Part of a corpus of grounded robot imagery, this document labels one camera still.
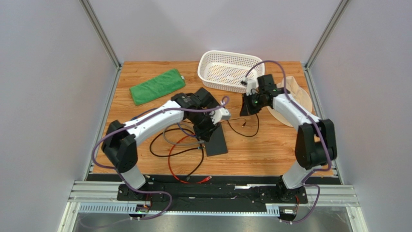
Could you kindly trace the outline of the white perforated plastic basket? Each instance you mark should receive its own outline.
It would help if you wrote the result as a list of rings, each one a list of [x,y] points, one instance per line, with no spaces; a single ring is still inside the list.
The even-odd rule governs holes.
[[[245,93],[246,87],[241,84],[244,77],[253,80],[265,74],[264,64],[255,66],[261,61],[252,55],[210,50],[202,55],[197,74],[206,87]]]

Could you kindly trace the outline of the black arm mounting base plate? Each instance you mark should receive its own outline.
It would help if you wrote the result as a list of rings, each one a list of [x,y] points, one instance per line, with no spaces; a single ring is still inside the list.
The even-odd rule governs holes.
[[[169,204],[170,211],[207,212],[264,212],[267,203],[307,204],[303,187],[287,190],[278,187],[279,176],[213,176],[195,175],[189,184],[178,182],[172,175],[150,175],[140,192],[130,190],[125,184],[118,187],[118,201],[151,203],[151,210],[162,210]]]

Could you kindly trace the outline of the beige bucket hat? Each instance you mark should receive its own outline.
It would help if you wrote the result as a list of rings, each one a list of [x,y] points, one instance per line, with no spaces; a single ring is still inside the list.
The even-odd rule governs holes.
[[[299,103],[303,108],[312,113],[313,103],[310,95],[297,83],[296,79],[293,76],[286,77],[286,87],[290,91],[292,97]],[[277,119],[282,124],[292,127],[292,124],[287,121],[287,119],[282,116],[279,112],[272,109],[270,106],[267,107],[270,114]]]

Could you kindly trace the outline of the green folded towel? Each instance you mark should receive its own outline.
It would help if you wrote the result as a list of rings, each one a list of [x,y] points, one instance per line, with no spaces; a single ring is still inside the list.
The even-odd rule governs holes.
[[[130,88],[136,106],[148,103],[185,87],[185,79],[177,69],[168,70]]]

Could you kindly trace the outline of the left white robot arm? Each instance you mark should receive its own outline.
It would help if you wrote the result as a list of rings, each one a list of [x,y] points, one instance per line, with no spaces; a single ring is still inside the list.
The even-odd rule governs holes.
[[[217,101],[203,87],[195,93],[178,93],[152,112],[125,123],[110,123],[98,144],[129,188],[138,190],[146,179],[137,166],[138,146],[150,136],[185,119],[193,124],[197,142],[209,142],[221,120],[229,119],[228,96]]]

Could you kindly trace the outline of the aluminium frame rail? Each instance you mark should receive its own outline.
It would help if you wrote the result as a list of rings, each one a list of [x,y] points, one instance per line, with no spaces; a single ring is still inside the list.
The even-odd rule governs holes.
[[[291,199],[275,195],[274,184],[148,183],[135,192],[123,182],[76,181],[59,231],[71,232],[82,213],[138,214],[162,218],[178,216],[273,217],[283,224],[301,224],[316,210],[342,208],[355,232],[366,232],[366,222],[354,187],[306,185]]]

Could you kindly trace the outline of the black network switch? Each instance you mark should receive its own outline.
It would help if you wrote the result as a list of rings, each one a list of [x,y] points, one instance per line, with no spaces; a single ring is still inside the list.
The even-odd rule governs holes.
[[[221,123],[212,133],[210,140],[205,142],[206,155],[208,157],[223,155],[228,153],[224,132]]]

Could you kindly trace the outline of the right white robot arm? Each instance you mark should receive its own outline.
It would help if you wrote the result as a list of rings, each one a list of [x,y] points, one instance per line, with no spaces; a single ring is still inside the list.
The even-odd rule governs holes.
[[[335,129],[330,119],[320,119],[300,106],[286,87],[274,83],[270,74],[254,80],[243,78],[241,84],[246,87],[241,116],[255,115],[262,108],[270,107],[297,131],[296,161],[282,176],[282,185],[286,189],[303,186],[314,172],[330,170],[332,160],[337,157]]]

